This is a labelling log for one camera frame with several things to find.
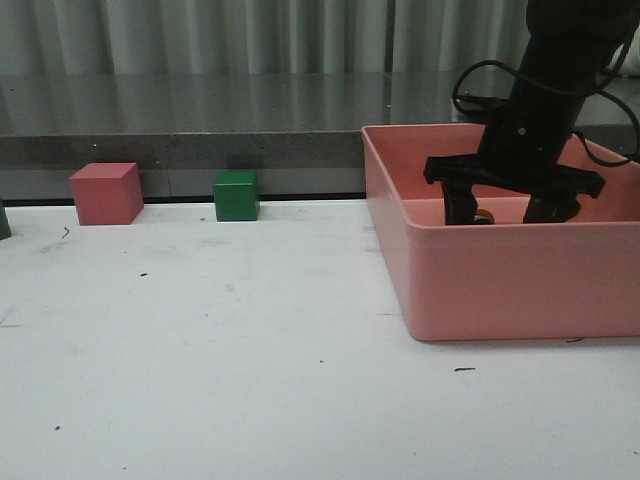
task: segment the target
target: green cube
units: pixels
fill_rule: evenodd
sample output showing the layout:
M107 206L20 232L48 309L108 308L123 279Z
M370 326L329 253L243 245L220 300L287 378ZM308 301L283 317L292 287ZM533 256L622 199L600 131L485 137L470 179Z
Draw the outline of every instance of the green cube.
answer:
M4 211L4 204L0 198L0 240L4 240L10 236L11 228L9 228L9 220L7 220L7 213Z
M219 222L257 220L260 209L258 174L246 170L224 170L213 185L213 200Z

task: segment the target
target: pink plastic container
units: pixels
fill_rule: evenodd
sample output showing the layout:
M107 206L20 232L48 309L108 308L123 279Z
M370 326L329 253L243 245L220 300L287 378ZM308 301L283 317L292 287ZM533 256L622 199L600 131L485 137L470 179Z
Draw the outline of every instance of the pink plastic container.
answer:
M488 340L640 335L640 168L601 168L571 139L560 163L598 171L600 198L580 197L562 224L522 224L528 198L476 186L495 225L444 226L430 155L477 151L483 126L363 129L367 199L416 339ZM617 154L590 144L603 159Z

